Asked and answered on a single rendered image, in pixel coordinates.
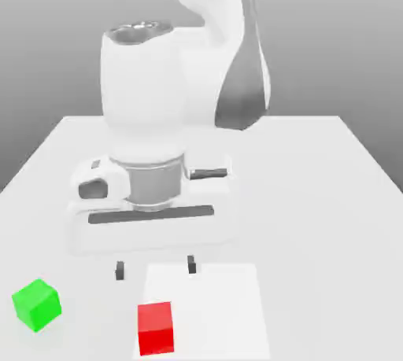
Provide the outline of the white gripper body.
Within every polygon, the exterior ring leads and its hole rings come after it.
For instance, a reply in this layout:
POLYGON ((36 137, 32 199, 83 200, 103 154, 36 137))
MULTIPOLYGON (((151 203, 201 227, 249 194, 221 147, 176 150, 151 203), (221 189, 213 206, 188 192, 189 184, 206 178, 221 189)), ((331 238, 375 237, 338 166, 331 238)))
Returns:
POLYGON ((69 205, 65 219, 69 249, 101 254, 209 245, 235 236, 235 178, 196 179, 183 184, 171 208, 131 211, 93 201, 69 205))

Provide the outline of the small red cube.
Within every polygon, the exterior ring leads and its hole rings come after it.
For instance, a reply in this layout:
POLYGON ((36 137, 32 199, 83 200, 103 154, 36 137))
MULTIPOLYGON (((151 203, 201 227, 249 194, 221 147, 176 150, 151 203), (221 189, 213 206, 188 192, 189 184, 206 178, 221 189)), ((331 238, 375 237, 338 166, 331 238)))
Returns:
POLYGON ((171 303, 140 304, 137 310, 139 354, 174 352, 171 303))

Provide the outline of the small green cube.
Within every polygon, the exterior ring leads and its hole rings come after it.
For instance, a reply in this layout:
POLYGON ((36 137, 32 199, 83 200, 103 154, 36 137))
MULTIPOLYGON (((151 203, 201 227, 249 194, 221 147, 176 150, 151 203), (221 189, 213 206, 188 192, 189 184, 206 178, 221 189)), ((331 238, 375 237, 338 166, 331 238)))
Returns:
POLYGON ((37 278, 12 295, 17 318, 33 332, 39 332, 62 313, 57 290, 37 278))

